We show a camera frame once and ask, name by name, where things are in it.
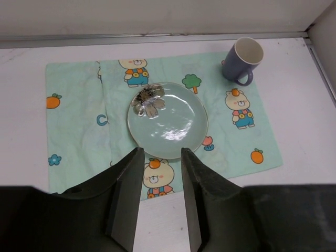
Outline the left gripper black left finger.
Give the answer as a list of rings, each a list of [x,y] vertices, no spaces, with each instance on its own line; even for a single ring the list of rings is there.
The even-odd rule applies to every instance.
[[[56,251],[133,251],[144,173],[144,150],[54,193]]]

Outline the light green floral plate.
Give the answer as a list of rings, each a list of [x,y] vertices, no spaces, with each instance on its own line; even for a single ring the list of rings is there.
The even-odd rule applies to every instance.
[[[196,151],[208,132],[206,109],[197,95],[172,82],[140,89],[127,114],[130,135],[148,155],[174,160],[181,149]]]

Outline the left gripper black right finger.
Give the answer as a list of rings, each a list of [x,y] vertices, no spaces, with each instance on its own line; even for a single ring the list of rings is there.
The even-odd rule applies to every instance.
[[[188,148],[181,171],[191,251],[259,251],[243,189],[210,169]]]

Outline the green cartoon print cloth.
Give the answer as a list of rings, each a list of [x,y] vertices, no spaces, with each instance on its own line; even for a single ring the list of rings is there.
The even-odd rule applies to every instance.
[[[255,84],[221,74],[225,52],[161,58],[63,62],[46,67],[49,189],[64,190],[118,163],[138,146],[127,114],[134,95],[159,82],[177,83],[199,97],[208,132],[195,151],[226,178],[273,169],[282,157]],[[143,200],[183,189],[181,160],[145,153]]]

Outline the purple ceramic mug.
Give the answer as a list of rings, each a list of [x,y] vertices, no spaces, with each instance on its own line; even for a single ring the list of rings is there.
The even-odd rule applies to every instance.
[[[239,38],[222,61],[222,75],[228,81],[248,86],[254,79],[253,70],[263,58],[264,50],[259,42],[250,37]]]

